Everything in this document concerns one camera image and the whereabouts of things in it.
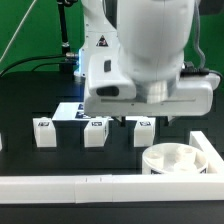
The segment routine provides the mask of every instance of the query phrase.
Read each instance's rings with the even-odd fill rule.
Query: black panel
[[[200,14],[211,15],[223,12],[224,0],[201,0]]]
[[[50,72],[18,72],[0,79],[0,175],[134,174],[141,172],[145,148],[133,147],[135,122],[110,123],[104,148],[84,148],[87,122],[55,122],[58,147],[38,149],[32,118],[52,117],[59,102],[83,100],[83,85]],[[209,114],[182,117],[171,127],[157,119],[155,143],[188,143],[202,130],[223,153],[224,95],[214,96]],[[1,223],[223,223],[224,202],[147,202],[58,205],[0,205]]]
[[[105,0],[103,1],[105,15],[108,21],[112,24],[113,27],[117,27],[117,0]]]

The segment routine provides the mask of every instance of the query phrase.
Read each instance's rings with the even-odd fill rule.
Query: black label
[[[158,172],[158,171],[155,171],[155,170],[153,170],[153,169],[151,169],[151,174],[162,174],[162,173],[160,173],[160,172]]]
[[[200,173],[207,173],[207,169],[205,168],[205,169],[202,170]]]
[[[105,39],[104,36],[101,36],[101,38],[100,38],[100,40],[98,41],[98,43],[97,43],[96,46],[97,46],[97,47],[109,47],[109,46],[108,46],[108,43],[107,43],[107,41],[106,41],[106,39]]]
[[[84,114],[84,112],[80,112],[78,111],[75,115],[76,119],[90,119],[89,116],[87,116],[86,114]]]
[[[103,123],[102,122],[92,122],[92,126],[100,127],[100,126],[103,126]]]
[[[40,126],[40,127],[47,127],[47,126],[49,126],[49,124],[50,124],[50,122],[40,122],[38,124],[38,126]]]
[[[140,122],[141,126],[151,126],[151,123],[149,121]]]

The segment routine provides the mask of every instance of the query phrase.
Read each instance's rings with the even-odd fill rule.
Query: green wall
[[[33,0],[16,0],[11,3],[11,1],[8,0],[1,0],[0,55],[3,54],[8,41],[11,39],[32,2]],[[81,3],[77,3],[71,8],[66,8],[69,40],[73,51],[77,51],[83,42],[83,36],[80,35],[80,33],[83,33],[80,12]],[[0,64],[0,70],[12,62],[26,57],[60,53],[61,33],[57,1],[38,0],[7,56]],[[40,62],[24,64],[16,67],[14,71],[30,70],[33,65],[39,63]]]
[[[61,36],[56,0],[38,0],[29,18],[18,34],[0,70],[17,60],[61,53]],[[11,3],[1,0],[0,7],[0,55],[21,21],[32,0],[17,0]],[[83,43],[81,3],[66,8],[69,40],[73,51]],[[224,14],[201,17],[201,48],[206,54],[206,66],[224,73]],[[198,64],[192,46],[192,38],[185,49],[186,60]],[[21,65],[16,70],[30,70],[39,62]]]

